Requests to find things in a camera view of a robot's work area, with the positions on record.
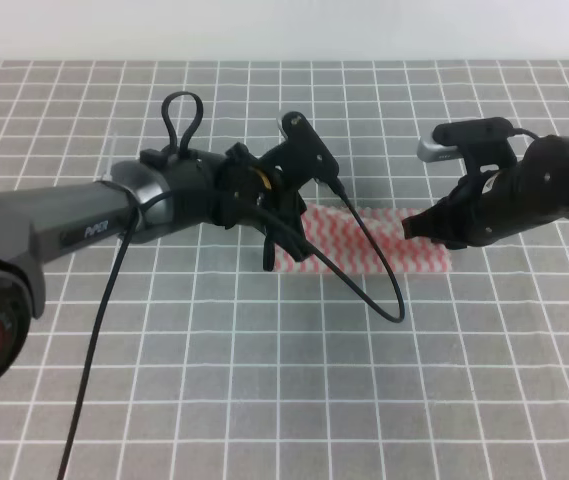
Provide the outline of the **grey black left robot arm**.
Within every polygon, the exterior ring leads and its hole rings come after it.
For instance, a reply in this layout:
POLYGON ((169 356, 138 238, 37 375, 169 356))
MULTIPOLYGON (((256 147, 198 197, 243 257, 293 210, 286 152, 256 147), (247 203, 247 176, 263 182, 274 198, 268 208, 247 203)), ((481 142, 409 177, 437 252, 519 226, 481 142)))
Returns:
POLYGON ((302 180, 289 156, 286 146, 261 157, 238 144, 223 154, 147 149, 92 183, 0 192, 0 377, 44 311, 46 264, 126 231, 144 243, 200 223, 257 226, 232 198, 298 219, 302 180))

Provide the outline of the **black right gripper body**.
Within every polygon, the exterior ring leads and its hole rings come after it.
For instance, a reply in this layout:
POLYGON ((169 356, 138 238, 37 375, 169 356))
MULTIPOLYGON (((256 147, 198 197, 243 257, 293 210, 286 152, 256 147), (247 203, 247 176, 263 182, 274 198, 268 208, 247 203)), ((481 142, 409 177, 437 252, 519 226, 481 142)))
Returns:
POLYGON ((445 240, 466 242, 468 247, 484 247, 514 234, 509 216, 509 189, 512 171, 488 171, 480 176, 464 176, 445 198, 447 234, 445 240))

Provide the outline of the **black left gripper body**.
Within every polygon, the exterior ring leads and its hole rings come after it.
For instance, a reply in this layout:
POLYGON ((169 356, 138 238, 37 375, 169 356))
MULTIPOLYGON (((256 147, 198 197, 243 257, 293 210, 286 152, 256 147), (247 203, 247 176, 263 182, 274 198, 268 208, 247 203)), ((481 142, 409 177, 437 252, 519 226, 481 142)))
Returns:
POLYGON ((283 172, 273 163, 255 157, 242 143, 234 144, 225 155, 214 177, 214 191, 218 194, 213 210, 215 224, 226 229, 253 226, 267 234, 267 223, 238 204, 243 201, 303 234, 304 202, 286 184, 283 172))

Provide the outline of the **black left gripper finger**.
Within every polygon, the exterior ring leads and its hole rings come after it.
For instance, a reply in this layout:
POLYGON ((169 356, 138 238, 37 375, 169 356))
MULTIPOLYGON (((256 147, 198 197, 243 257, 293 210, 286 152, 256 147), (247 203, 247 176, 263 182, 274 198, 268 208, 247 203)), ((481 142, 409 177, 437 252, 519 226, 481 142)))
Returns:
POLYGON ((263 270, 266 272, 273 272, 275 268, 276 260, 276 246, 273 238, 270 235, 266 235, 264 239, 263 246, 263 257, 262 266, 263 270))
POLYGON ((304 261, 309 257, 309 249, 305 246, 306 240, 303 224, 300 219, 284 222, 291 232, 276 226, 273 241, 282 248, 294 261, 304 261))

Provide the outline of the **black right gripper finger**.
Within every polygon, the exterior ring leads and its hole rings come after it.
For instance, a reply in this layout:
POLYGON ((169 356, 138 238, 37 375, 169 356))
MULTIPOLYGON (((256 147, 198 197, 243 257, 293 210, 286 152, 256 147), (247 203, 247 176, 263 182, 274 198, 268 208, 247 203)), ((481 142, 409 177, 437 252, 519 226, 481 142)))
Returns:
POLYGON ((468 244, 466 242, 459 241, 459 240, 445 240, 443 242, 443 245, 448 250, 462 250, 462 249, 465 249, 468 247, 468 244))
POLYGON ((445 240, 447 226, 445 216, 436 208, 430 208, 402 220, 405 239, 428 238, 445 240))

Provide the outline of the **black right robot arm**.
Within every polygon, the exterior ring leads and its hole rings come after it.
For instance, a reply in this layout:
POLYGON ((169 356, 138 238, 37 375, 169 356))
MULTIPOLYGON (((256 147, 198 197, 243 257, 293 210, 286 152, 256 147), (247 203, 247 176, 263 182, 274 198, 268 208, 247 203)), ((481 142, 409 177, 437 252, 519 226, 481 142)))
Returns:
POLYGON ((466 175, 429 209, 402 221, 404 237, 453 249, 483 247, 569 218, 569 138, 533 141, 508 168, 466 175))

